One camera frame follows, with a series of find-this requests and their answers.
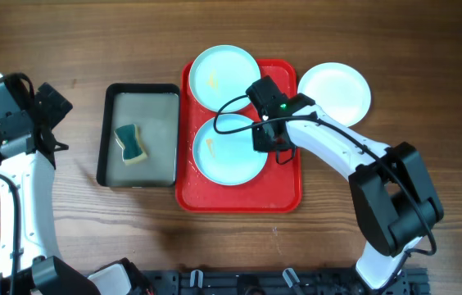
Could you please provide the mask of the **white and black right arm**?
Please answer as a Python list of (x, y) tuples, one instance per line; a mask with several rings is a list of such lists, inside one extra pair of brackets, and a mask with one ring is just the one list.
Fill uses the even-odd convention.
[(444, 211), (419, 152), (408, 143), (390, 147), (328, 116), (304, 94), (250, 94), (260, 122), (252, 127), (256, 150), (303, 148), (349, 183), (356, 221), (366, 239), (356, 272), (374, 290), (386, 288), (422, 238), (437, 250), (433, 226)]

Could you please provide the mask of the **green and yellow sponge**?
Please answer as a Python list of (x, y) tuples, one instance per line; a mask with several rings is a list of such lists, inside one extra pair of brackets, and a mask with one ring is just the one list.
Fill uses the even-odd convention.
[(135, 124), (123, 125), (114, 130), (115, 140), (122, 149), (122, 161), (133, 165), (147, 159), (147, 153), (141, 143), (139, 129)]

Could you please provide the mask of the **light blue plate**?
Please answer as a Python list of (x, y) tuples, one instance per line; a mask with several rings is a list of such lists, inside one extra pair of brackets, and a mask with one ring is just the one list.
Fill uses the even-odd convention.
[(253, 148), (253, 120), (238, 114), (211, 118), (197, 131), (192, 155), (198, 170), (211, 182), (245, 184), (264, 168), (268, 154)]

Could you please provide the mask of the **white plate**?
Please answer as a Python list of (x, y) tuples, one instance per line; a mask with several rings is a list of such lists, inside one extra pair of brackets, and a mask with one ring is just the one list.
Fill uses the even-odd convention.
[(346, 127), (365, 118), (372, 98), (364, 76), (338, 62), (326, 62), (309, 69), (301, 77), (297, 92), (314, 99), (329, 117)]

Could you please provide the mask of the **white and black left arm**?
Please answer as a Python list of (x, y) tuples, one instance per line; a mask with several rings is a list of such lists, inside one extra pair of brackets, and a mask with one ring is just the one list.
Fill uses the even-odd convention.
[(136, 294), (145, 279), (127, 259), (82, 275), (62, 259), (52, 209), (52, 131), (71, 103), (23, 74), (0, 77), (0, 294)]

